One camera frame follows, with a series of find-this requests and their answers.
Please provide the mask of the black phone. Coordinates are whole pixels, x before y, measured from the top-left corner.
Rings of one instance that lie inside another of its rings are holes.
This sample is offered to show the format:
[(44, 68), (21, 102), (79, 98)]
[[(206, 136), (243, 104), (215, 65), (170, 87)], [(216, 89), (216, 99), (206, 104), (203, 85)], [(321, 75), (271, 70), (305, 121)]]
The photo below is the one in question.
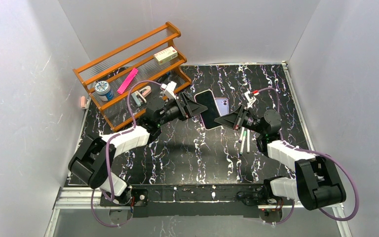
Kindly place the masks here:
[(200, 114), (205, 129), (211, 130), (220, 127), (221, 124), (215, 122), (215, 119), (221, 115), (213, 91), (205, 90), (199, 92), (195, 94), (194, 99), (197, 103), (207, 107), (207, 110)]

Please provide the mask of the black smartphone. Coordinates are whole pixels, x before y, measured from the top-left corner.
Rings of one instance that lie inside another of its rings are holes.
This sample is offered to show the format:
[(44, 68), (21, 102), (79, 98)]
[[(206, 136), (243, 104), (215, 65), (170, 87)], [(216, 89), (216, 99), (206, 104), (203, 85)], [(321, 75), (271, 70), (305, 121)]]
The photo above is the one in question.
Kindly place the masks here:
[(225, 116), (229, 113), (228, 99), (227, 98), (215, 98), (217, 108), (220, 116)]

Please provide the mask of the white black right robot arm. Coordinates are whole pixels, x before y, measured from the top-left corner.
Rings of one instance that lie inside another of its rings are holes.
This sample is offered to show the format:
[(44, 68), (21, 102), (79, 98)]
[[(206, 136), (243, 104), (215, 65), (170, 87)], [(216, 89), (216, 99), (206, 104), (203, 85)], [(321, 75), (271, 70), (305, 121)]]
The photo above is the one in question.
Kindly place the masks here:
[(264, 180), (267, 198), (286, 197), (300, 201), (307, 210), (315, 210), (346, 200), (346, 191), (333, 161), (322, 155), (301, 151), (281, 140), (281, 116), (267, 110), (259, 118), (240, 106), (234, 112), (215, 119), (216, 123), (238, 130), (258, 133), (260, 153), (280, 162), (295, 173), (295, 178), (274, 177)]

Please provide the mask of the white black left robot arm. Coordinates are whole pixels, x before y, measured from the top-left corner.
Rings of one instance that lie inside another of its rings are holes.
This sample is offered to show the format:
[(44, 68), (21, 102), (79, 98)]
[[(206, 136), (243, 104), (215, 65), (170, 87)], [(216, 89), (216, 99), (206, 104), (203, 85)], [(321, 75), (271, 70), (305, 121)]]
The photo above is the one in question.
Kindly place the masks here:
[(131, 128), (105, 137), (91, 136), (82, 141), (68, 164), (69, 171), (92, 189), (100, 189), (107, 199), (129, 199), (131, 186), (112, 173), (115, 157), (153, 142), (161, 126), (179, 119), (185, 121), (208, 108), (185, 94), (165, 102), (162, 98), (148, 101), (146, 111)]

